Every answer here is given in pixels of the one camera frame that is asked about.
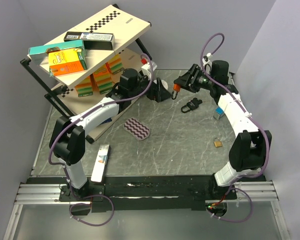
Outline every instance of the yellow box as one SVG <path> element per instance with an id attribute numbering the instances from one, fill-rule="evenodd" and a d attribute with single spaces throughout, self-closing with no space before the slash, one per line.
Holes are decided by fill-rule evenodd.
<path id="1" fill-rule="evenodd" d="M 93 84 L 91 82 L 90 75 L 74 88 L 78 93 L 78 97 L 87 97 L 94 94 Z"/>
<path id="2" fill-rule="evenodd" d="M 106 64 L 104 64 L 97 71 L 95 71 L 93 73 L 93 77 L 94 77 L 95 85 L 100 94 L 105 94 L 111 91 L 113 87 L 113 82 L 112 82 L 111 74 Z"/>
<path id="3" fill-rule="evenodd" d="M 50 76 L 70 74 L 87 69 L 84 48 L 70 48 L 51 52 L 48 55 Z"/>
<path id="4" fill-rule="evenodd" d="M 122 60 L 119 54 L 115 55 L 113 58 L 111 58 L 107 63 L 106 66 L 108 68 L 108 71 L 111 74 L 118 74 L 124 70 L 124 65 L 122 64 Z"/>

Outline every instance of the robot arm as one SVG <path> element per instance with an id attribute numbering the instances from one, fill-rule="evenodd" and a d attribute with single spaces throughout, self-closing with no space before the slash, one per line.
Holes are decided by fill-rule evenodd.
<path id="1" fill-rule="evenodd" d="M 68 130 L 68 134 L 62 135 L 53 149 L 54 155 L 58 158 L 59 162 L 63 164 L 63 167 L 66 168 L 68 183 L 71 184 L 73 193 L 78 198 L 85 197 L 89 193 L 89 181 L 84 173 L 81 162 L 81 158 L 85 154 L 85 137 L 95 127 L 121 113 L 131 104 L 131 101 L 107 103 L 135 97 L 139 95 L 145 89 L 144 86 L 148 84 L 149 79 L 147 75 L 140 76 L 135 69 L 127 68 L 120 76 L 120 81 L 113 86 L 111 92 L 97 105 L 79 115 L 71 118 L 63 116 L 56 121 L 49 143 L 50 148 L 57 136 L 59 136 L 68 125 L 80 119 L 77 124 Z M 99 105 L 102 107 L 91 112 L 92 109 L 95 109 Z"/>
<path id="2" fill-rule="evenodd" d="M 203 66 L 205 68 L 206 66 L 211 66 L 211 68 L 206 68 L 206 71 L 218 83 L 228 88 L 236 100 L 222 87 L 210 81 L 197 64 L 193 64 L 184 75 L 174 81 L 172 96 L 174 92 L 176 94 L 172 99 L 177 97 L 180 89 L 185 89 L 192 93 L 197 93 L 200 89 L 209 90 L 210 96 L 224 111 L 233 128 L 235 141 L 229 152 L 229 161 L 212 176 L 211 188 L 215 189 L 229 186 L 238 178 L 262 167 L 266 158 L 266 145 L 258 127 L 248 119 L 251 114 L 248 111 L 243 111 L 236 102 L 240 102 L 243 106 L 238 90 L 234 85 L 228 83 L 229 64 L 222 60 L 216 60 L 211 63 L 211 56 L 208 53 L 203 57 Z M 269 143 L 271 143 L 272 136 L 270 132 L 265 132 Z"/>

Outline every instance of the cable clip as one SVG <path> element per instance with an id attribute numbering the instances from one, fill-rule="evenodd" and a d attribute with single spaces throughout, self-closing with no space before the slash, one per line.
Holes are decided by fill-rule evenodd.
<path id="1" fill-rule="evenodd" d="M 234 102 L 238 102 L 238 103 L 240 103 L 241 102 L 241 99 L 240 98 L 236 98 L 236 99 L 232 99 L 232 101 L 229 101 L 226 105 L 225 105 L 225 107 L 224 107 L 224 109 L 222 109 L 224 112 L 226 112 L 226 109 L 227 109 L 227 107 L 230 105 L 230 104 L 232 104 L 232 103 L 234 103 Z"/>
<path id="2" fill-rule="evenodd" d="M 246 118 L 250 118 L 250 117 L 252 116 L 252 113 L 246 111 L 246 112 L 244 112 L 244 116 L 245 116 Z"/>
<path id="3" fill-rule="evenodd" d="M 173 90 L 172 93 L 171 93 L 171 99 L 172 99 L 172 100 L 175 100 L 175 99 L 177 98 L 177 96 L 178 96 L 178 92 L 177 92 L 177 91 L 175 92 L 175 91 Z"/>
<path id="4" fill-rule="evenodd" d="M 183 112 L 185 114 L 185 113 L 188 113 L 190 111 L 193 111 L 193 110 L 197 109 L 199 107 L 199 105 L 202 104 L 202 103 L 203 103 L 202 100 L 195 97 L 194 99 L 187 102 L 186 105 L 181 107 L 181 112 Z"/>

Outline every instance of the wooden shelf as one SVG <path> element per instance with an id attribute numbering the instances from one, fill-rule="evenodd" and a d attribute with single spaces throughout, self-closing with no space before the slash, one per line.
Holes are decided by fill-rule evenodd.
<path id="1" fill-rule="evenodd" d="M 81 83 L 87 76 L 95 72 L 120 51 L 124 50 L 151 27 L 149 22 L 141 20 L 140 18 L 110 5 L 68 31 L 89 32 L 90 30 L 87 29 L 90 28 L 90 26 L 95 26 L 96 23 L 103 21 L 103 19 L 106 19 L 105 24 L 102 24 L 97 30 L 93 30 L 93 32 L 114 34 L 114 49 L 88 50 L 85 59 L 88 67 L 87 70 L 54 77 L 58 82 L 67 85 L 69 89 L 72 89 L 74 86 Z M 65 34 L 66 32 L 62 33 L 53 40 L 47 42 L 46 45 L 63 42 Z M 48 64 L 41 64 L 40 67 L 49 73 Z"/>
<path id="2" fill-rule="evenodd" d="M 124 49 L 120 53 L 120 57 L 122 60 L 123 67 L 125 69 L 127 68 L 133 68 L 137 71 L 141 70 L 142 63 L 140 61 L 140 55 L 128 48 Z M 112 75 L 112 80 L 116 83 L 120 80 L 121 73 L 118 73 L 116 75 Z M 63 85 L 62 83 L 58 83 L 53 89 Z M 91 96 L 84 96 L 84 97 L 78 97 L 77 91 L 74 89 L 73 91 L 69 91 L 69 94 L 65 94 L 65 97 L 62 97 L 62 95 L 58 95 L 58 97 L 61 99 L 61 101 L 76 115 L 88 110 L 89 108 L 93 107 L 97 103 L 99 103 L 104 97 L 105 94 L 99 94 L 98 92 L 93 92 L 93 95 Z M 120 114 L 114 116 L 112 118 L 111 122 L 107 122 L 104 124 L 99 125 L 96 127 L 93 131 L 89 133 L 89 135 L 94 139 L 97 140 L 111 125 L 128 109 L 126 108 L 123 112 Z"/>

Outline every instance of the teal box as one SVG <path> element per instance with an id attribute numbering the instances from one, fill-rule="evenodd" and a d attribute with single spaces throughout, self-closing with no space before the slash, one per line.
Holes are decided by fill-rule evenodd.
<path id="1" fill-rule="evenodd" d="M 54 43 L 49 45 L 30 47 L 29 56 L 31 60 L 37 65 L 47 64 L 49 52 L 65 50 L 65 49 L 74 49 L 74 48 L 85 49 L 84 41 L 74 40 L 74 41 L 59 42 L 59 43 Z"/>

